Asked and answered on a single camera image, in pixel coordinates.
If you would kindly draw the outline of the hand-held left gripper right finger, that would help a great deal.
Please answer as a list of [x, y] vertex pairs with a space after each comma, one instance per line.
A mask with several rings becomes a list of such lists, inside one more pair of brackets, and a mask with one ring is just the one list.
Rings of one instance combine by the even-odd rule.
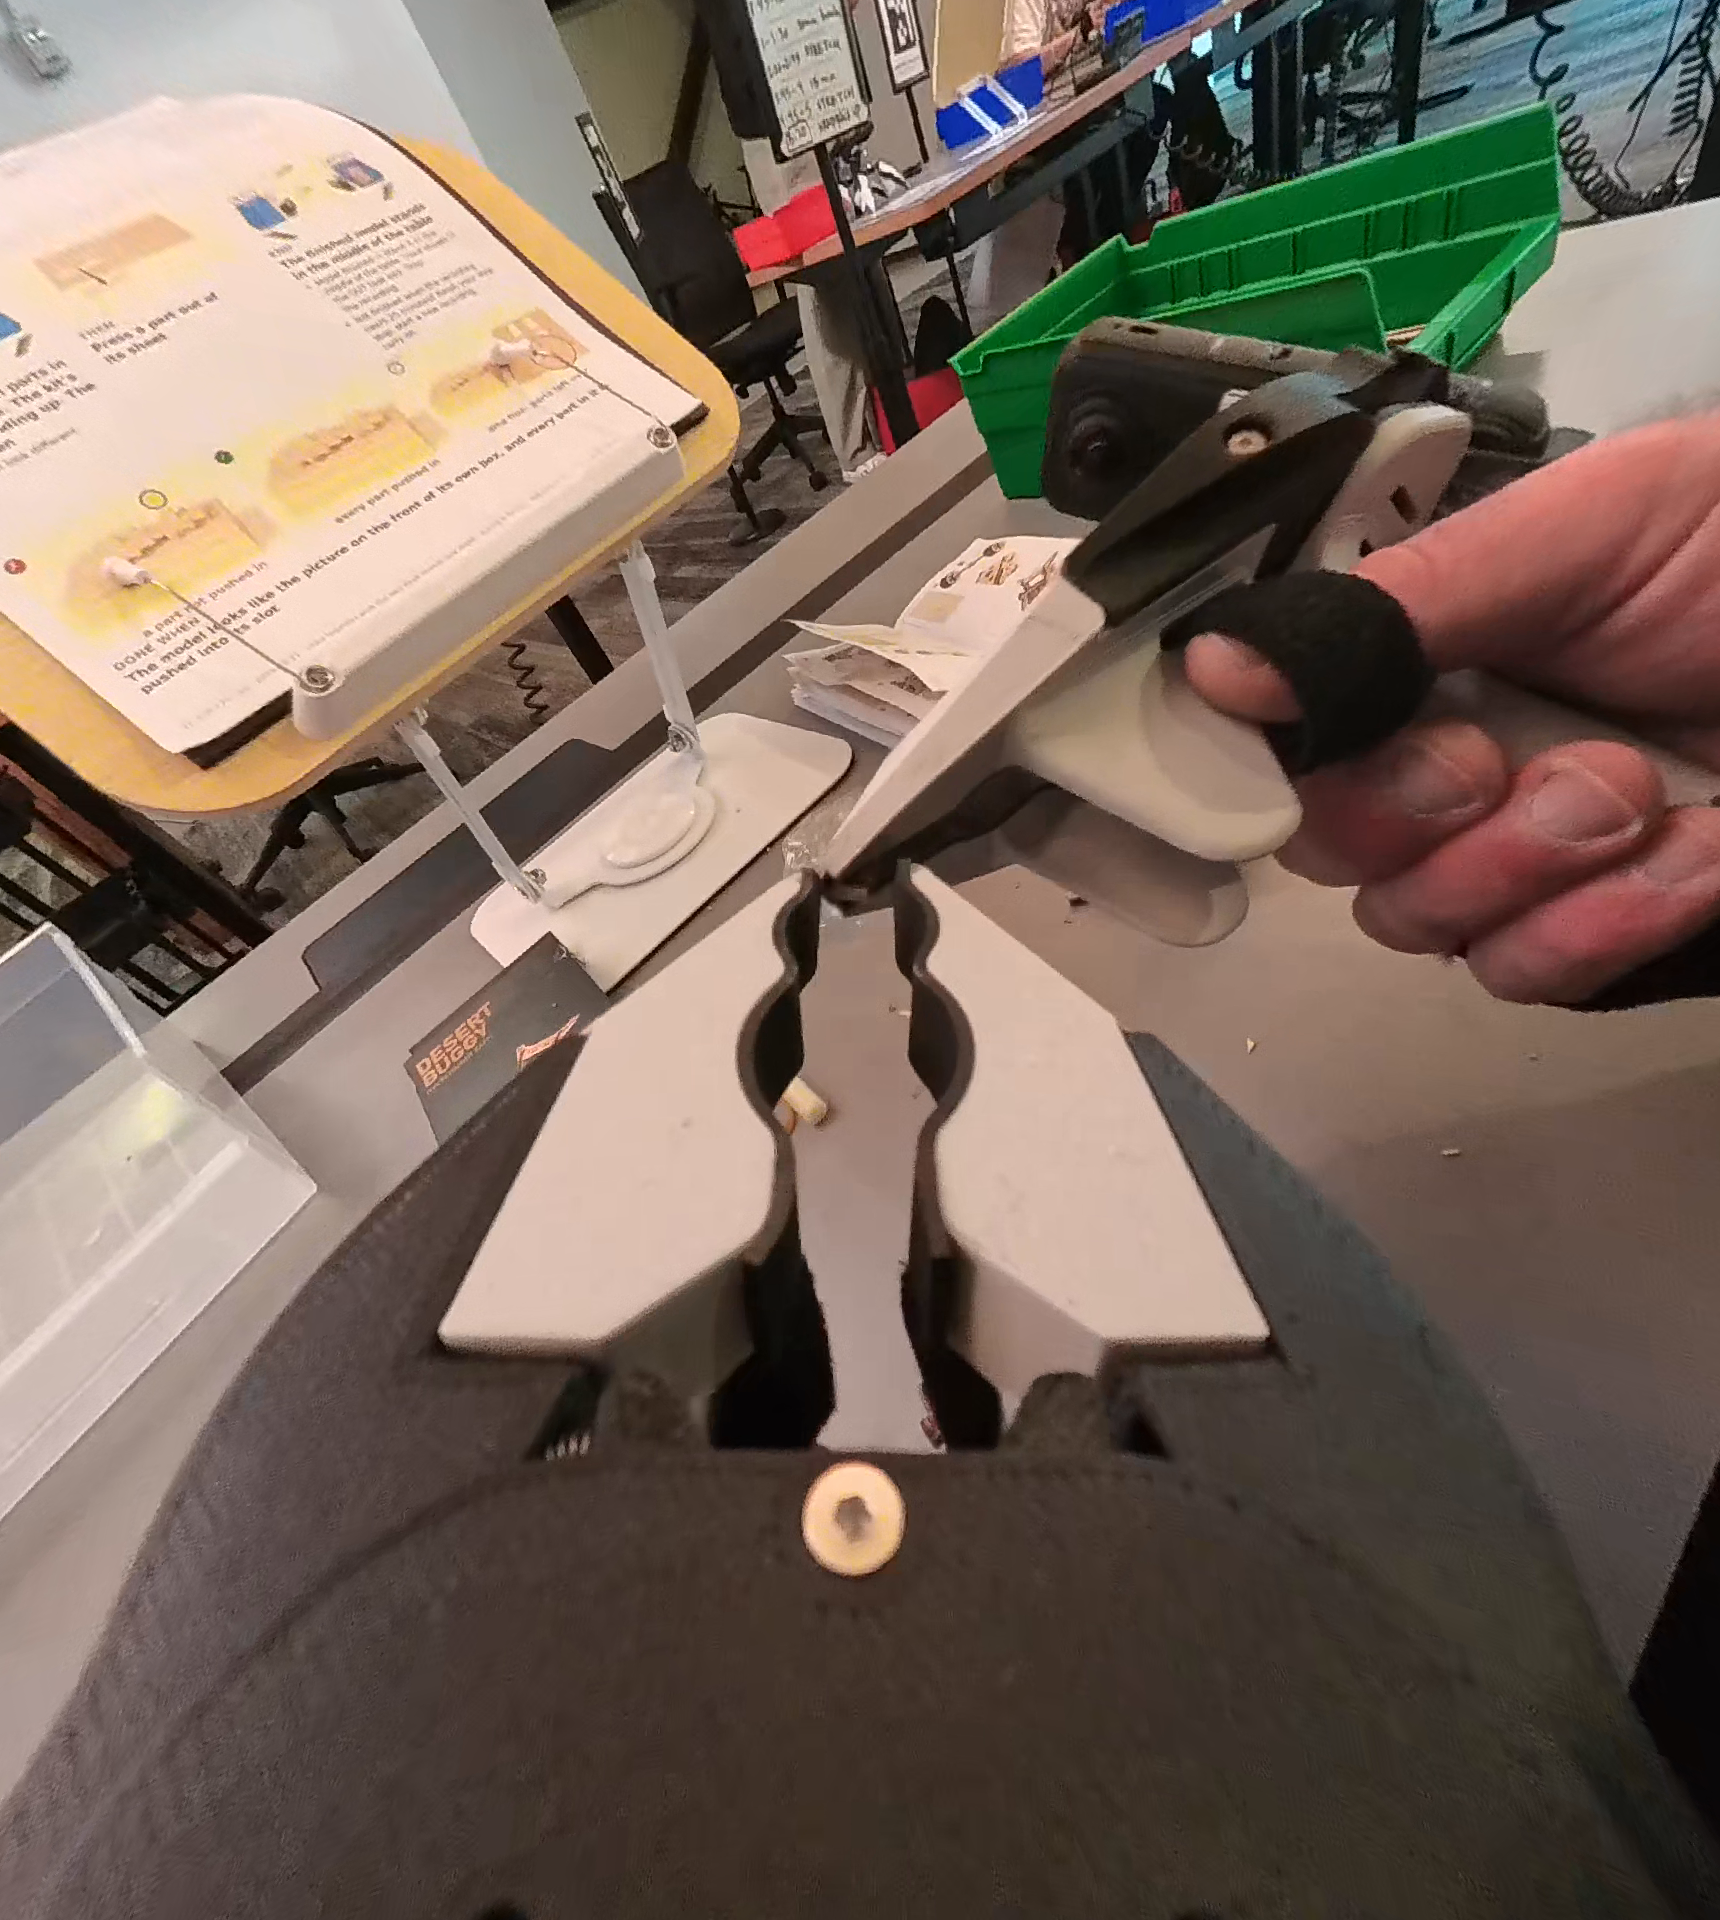
[[928, 870], [898, 870], [898, 967], [933, 1098], [918, 1140], [933, 1337], [979, 1379], [1270, 1353], [1122, 1023]]

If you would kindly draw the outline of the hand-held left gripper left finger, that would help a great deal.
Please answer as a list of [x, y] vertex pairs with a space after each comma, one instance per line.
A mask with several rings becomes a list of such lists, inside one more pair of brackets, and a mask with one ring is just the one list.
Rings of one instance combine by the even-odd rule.
[[471, 1271], [451, 1353], [750, 1353], [797, 1234], [778, 1124], [805, 1069], [819, 890], [778, 880], [591, 1023]]

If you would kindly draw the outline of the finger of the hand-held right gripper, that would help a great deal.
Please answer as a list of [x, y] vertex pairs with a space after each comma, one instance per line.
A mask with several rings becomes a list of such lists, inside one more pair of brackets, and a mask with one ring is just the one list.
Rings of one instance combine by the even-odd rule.
[[1152, 839], [1080, 802], [1076, 793], [1034, 774], [1017, 724], [1042, 724], [1064, 691], [1080, 691], [1093, 672], [1136, 657], [1152, 629], [1152, 612], [1106, 612], [1056, 578], [1017, 629], [955, 691], [918, 737], [903, 737], [870, 785], [851, 796], [829, 840], [829, 870], [842, 872], [892, 826], [928, 826], [962, 802], [974, 785], [1038, 785], [1017, 818], [1006, 818], [990, 840], [928, 864], [944, 880], [1034, 870], [1056, 890], [1152, 890]]
[[1017, 818], [1038, 785], [974, 785], [962, 802], [951, 802], [928, 826], [892, 826], [857, 853], [842, 864], [842, 898], [846, 906], [882, 906], [903, 864], [944, 864], [955, 849], [990, 840], [1006, 818]]

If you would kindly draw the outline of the black model box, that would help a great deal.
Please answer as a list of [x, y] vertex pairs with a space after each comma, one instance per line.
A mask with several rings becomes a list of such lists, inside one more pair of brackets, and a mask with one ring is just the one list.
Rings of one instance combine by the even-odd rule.
[[405, 1046], [405, 1085], [432, 1128], [451, 1140], [520, 1063], [580, 1038], [604, 1017], [604, 988], [560, 941], [537, 941], [510, 967], [463, 997]]

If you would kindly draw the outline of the person's right hand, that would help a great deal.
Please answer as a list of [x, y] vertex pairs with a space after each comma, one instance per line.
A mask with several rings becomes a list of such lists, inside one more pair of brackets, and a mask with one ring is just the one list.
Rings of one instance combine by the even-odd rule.
[[1385, 953], [1570, 1010], [1720, 921], [1720, 802], [1626, 740], [1508, 769], [1425, 679], [1475, 672], [1720, 779], [1720, 409], [1593, 441], [1358, 576], [1254, 578], [1168, 629], [1296, 793], [1281, 864]]

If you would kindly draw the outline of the instruction booklet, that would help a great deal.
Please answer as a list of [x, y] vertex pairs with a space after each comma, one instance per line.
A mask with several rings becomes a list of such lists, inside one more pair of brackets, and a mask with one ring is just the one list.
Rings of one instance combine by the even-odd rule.
[[898, 620], [789, 620], [789, 702], [898, 746], [1017, 629], [1071, 551], [1076, 537], [990, 537], [944, 563]]

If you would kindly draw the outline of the green plastic bin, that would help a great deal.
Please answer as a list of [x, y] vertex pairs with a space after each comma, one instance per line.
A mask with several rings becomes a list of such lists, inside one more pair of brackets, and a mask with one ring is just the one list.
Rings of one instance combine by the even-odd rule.
[[955, 354], [1006, 495], [1038, 495], [1064, 344], [1093, 320], [1471, 373], [1558, 242], [1552, 108], [1508, 108], [1104, 242]]

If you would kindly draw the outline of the brown-topped desk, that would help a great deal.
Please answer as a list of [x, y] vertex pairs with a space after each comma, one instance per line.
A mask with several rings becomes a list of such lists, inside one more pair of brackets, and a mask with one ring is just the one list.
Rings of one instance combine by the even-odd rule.
[[[1038, 60], [1042, 65], [1042, 105], [1038, 116], [1056, 108], [1056, 77], [1076, 60], [1093, 60], [1093, 69], [1122, 69], [1122, 60], [1106, 53], [1106, 17], [1129, 4], [999, 4], [999, 60], [979, 65], [979, 77], [992, 77], [999, 65]], [[926, 176], [908, 183], [908, 200], [933, 200], [944, 214], [969, 192], [979, 192], [992, 176], [992, 151], [999, 142], [974, 142], [962, 151], [933, 148], [933, 162], [926, 167]], [[829, 183], [834, 217], [846, 223], [846, 236], [864, 242], [864, 227], [881, 217], [851, 217], [851, 200], [842, 192], [842, 176], [819, 176], [819, 162], [778, 162], [767, 142], [746, 142], [746, 167], [758, 183], [758, 204], [778, 214], [784, 200], [797, 200], [805, 183]], [[881, 302], [892, 302], [892, 289], [864, 268], [857, 281], [842, 268], [842, 236], [811, 249], [805, 261], [789, 261], [772, 281], [797, 281], [797, 316], [805, 316], [805, 354], [811, 354], [811, 375], [813, 375], [813, 401], [819, 401], [819, 425], [834, 446], [842, 476], [857, 476], [882, 441], [870, 420], [870, 344], [892, 340], [892, 327], [881, 320]]]

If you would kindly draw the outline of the blue plastic bin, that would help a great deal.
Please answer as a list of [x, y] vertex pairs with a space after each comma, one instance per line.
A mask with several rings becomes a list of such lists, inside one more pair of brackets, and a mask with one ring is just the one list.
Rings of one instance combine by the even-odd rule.
[[933, 105], [933, 142], [951, 151], [974, 142], [1006, 142], [1038, 116], [1038, 105], [1042, 105], [1042, 65], [1038, 60], [999, 65], [992, 77], [974, 77], [962, 97]]

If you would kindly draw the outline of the red plastic bin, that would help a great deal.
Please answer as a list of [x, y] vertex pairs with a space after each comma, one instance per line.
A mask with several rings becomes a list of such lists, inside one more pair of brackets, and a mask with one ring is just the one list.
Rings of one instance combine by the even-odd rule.
[[789, 261], [805, 261], [811, 249], [819, 249], [834, 236], [842, 236], [842, 217], [829, 204], [829, 183], [805, 183], [778, 214], [736, 223], [733, 249], [736, 249], [746, 272], [758, 281], [758, 272], [784, 272]]

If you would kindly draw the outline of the black office chair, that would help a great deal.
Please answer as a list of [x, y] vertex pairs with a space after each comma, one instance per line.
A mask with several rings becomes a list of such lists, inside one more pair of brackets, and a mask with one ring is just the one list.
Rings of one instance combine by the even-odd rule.
[[797, 302], [758, 309], [750, 272], [709, 204], [700, 176], [681, 162], [654, 162], [622, 176], [631, 227], [639, 227], [639, 281], [649, 309], [733, 384], [733, 395], [767, 395], [772, 425], [746, 458], [727, 465], [727, 490], [736, 508], [733, 551], [784, 533], [784, 508], [750, 505], [750, 476], [767, 458], [789, 452], [811, 490], [829, 490], [829, 465], [811, 452], [811, 436], [829, 436], [813, 409], [789, 409], [805, 361], [805, 316]]

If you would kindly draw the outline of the clear plastic organiser box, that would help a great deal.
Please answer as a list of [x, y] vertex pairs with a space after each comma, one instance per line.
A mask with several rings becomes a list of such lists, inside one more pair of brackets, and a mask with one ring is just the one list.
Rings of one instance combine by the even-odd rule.
[[205, 1046], [56, 927], [0, 958], [0, 1521], [314, 1191]]

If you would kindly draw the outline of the whiteboard with handwriting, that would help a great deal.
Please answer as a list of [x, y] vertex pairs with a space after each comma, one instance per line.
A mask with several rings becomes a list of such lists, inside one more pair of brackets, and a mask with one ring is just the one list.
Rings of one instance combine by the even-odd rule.
[[870, 135], [846, 0], [746, 0], [746, 17], [778, 162]]

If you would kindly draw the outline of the instruction sheet display board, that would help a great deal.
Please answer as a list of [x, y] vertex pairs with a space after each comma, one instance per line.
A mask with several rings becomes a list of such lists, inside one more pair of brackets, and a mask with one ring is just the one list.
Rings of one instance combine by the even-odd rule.
[[0, 715], [261, 813], [727, 470], [727, 375], [480, 162], [286, 97], [0, 151]]

